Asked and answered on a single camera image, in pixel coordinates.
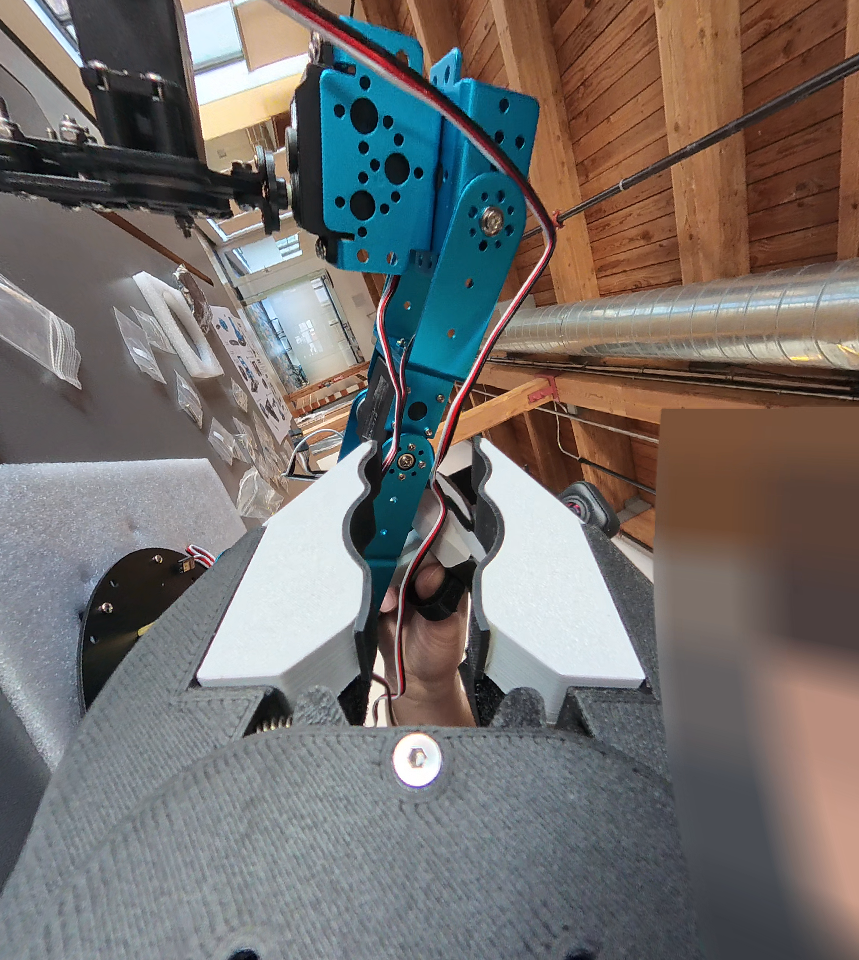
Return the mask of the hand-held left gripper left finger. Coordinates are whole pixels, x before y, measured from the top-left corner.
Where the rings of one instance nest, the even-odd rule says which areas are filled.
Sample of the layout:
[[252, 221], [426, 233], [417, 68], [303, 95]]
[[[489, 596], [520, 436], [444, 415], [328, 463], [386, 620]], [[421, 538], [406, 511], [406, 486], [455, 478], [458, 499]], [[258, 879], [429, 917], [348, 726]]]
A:
[[201, 687], [340, 694], [359, 675], [354, 631], [370, 574], [349, 522], [378, 452], [364, 442], [265, 522], [197, 671]]

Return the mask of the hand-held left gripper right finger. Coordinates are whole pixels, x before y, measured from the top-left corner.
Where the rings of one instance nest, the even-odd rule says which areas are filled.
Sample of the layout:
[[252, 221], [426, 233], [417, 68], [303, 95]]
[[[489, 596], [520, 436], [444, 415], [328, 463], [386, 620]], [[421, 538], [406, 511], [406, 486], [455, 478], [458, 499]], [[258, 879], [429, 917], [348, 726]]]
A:
[[559, 712], [570, 688], [638, 689], [644, 668], [586, 528], [485, 438], [473, 441], [472, 678], [536, 690]]

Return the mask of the blue toy robot arm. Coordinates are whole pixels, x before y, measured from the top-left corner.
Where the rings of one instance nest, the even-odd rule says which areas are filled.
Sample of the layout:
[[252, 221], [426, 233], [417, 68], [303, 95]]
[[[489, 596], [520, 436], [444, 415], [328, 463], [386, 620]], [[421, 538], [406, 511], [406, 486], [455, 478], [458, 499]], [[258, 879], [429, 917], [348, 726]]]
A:
[[0, 97], [0, 193], [169, 214], [185, 234], [196, 217], [227, 217], [231, 201], [258, 210], [268, 234], [290, 208], [328, 264], [386, 274], [368, 386], [340, 449], [345, 459], [378, 448], [349, 521], [369, 588], [353, 632], [360, 671], [340, 699], [360, 723], [378, 608], [420, 501], [432, 491], [440, 511], [403, 575], [400, 618], [446, 519], [437, 473], [460, 408], [553, 255], [556, 229], [527, 178], [532, 97], [461, 78], [459, 50], [424, 78], [411, 37], [314, 2], [273, 5], [311, 32], [286, 131], [289, 183], [272, 155], [226, 174], [206, 164], [178, 2], [69, 2], [103, 142], [73, 119], [27, 135]]

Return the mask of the black desk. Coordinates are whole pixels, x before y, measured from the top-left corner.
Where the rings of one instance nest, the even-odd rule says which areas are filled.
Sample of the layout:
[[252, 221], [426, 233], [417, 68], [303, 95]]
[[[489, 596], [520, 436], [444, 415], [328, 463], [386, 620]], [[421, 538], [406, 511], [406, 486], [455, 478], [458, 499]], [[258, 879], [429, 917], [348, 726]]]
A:
[[0, 273], [75, 332], [79, 388], [0, 338], [0, 893], [76, 732], [79, 635], [104, 573], [148, 546], [231, 546], [251, 520], [227, 465], [164, 382], [139, 370], [117, 313], [168, 258], [90, 210], [0, 194]]

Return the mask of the dark grey desk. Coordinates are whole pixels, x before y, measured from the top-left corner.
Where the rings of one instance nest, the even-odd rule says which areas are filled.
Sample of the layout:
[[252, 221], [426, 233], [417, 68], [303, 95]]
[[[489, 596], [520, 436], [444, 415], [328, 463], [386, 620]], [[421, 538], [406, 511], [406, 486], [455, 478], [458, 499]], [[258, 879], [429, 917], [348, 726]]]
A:
[[17, 41], [0, 21], [0, 95], [13, 119], [41, 134], [56, 127], [67, 115], [98, 137], [96, 119], [86, 102], [77, 102], [72, 89], [64, 89], [45, 66]]

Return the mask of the person's right hand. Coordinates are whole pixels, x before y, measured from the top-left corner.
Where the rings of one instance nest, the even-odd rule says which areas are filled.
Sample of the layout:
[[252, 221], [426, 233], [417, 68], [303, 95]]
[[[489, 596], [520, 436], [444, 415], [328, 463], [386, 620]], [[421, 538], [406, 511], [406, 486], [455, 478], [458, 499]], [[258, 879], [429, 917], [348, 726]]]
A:
[[[419, 598], [430, 598], [443, 584], [446, 572], [432, 556], [425, 558], [414, 580]], [[378, 649], [387, 671], [384, 676], [394, 692], [398, 690], [395, 657], [398, 603], [399, 590], [391, 586], [382, 599], [377, 623]], [[450, 617], [428, 621], [407, 602], [402, 621], [406, 689], [392, 708], [397, 725], [477, 725], [459, 673], [466, 645], [468, 609], [469, 598], [464, 594]]]

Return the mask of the printed instruction sheet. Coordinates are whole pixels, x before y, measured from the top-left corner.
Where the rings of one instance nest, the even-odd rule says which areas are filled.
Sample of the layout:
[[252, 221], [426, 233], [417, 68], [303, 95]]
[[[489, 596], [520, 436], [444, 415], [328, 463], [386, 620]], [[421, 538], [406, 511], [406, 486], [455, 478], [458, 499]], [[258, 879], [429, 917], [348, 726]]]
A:
[[255, 330], [247, 318], [231, 309], [213, 305], [210, 311], [216, 335], [239, 371], [274, 440], [282, 444], [290, 434], [292, 414], [278, 389], [280, 383]]

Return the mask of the grey foam mat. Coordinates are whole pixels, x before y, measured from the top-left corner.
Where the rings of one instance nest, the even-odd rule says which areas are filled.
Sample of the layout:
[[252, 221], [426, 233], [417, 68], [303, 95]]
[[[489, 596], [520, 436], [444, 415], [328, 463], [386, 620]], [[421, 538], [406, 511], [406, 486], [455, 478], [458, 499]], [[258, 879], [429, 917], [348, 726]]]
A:
[[244, 522], [206, 459], [0, 464], [0, 687], [53, 770], [81, 715], [79, 614], [139, 548], [218, 554]]

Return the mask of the silver foil bag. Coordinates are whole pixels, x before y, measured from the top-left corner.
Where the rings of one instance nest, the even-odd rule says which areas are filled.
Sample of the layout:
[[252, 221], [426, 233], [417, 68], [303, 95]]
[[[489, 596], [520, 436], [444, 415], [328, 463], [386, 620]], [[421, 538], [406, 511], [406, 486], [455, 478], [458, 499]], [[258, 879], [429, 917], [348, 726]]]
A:
[[188, 268], [188, 265], [181, 263], [174, 270], [173, 277], [197, 324], [202, 329], [207, 328], [212, 322], [212, 308], [200, 288], [196, 276]]

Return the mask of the group of clear plastic bags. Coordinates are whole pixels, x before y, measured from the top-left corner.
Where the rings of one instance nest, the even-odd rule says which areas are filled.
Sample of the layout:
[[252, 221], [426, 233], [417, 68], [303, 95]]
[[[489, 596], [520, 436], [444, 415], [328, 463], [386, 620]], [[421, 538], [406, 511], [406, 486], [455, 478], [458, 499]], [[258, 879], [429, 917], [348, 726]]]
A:
[[229, 375], [196, 380], [157, 359], [132, 277], [76, 236], [7, 239], [39, 302], [0, 272], [0, 463], [207, 458], [241, 515], [283, 506], [267, 429], [239, 409]]

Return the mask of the silver air duct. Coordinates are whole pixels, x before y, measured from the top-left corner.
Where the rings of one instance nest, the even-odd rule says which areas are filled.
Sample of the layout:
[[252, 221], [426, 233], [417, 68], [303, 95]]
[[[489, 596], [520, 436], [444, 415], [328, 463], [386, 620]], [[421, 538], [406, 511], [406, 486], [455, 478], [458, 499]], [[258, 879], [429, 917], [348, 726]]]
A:
[[859, 372], [859, 258], [521, 309], [496, 347]]

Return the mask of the white foam frame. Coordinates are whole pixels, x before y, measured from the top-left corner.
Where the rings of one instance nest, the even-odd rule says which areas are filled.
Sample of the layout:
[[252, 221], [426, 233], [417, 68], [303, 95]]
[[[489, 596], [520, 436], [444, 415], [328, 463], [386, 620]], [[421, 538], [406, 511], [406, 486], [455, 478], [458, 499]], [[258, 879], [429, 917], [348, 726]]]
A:
[[146, 271], [135, 274], [133, 280], [189, 376], [222, 377], [223, 367], [183, 294]]

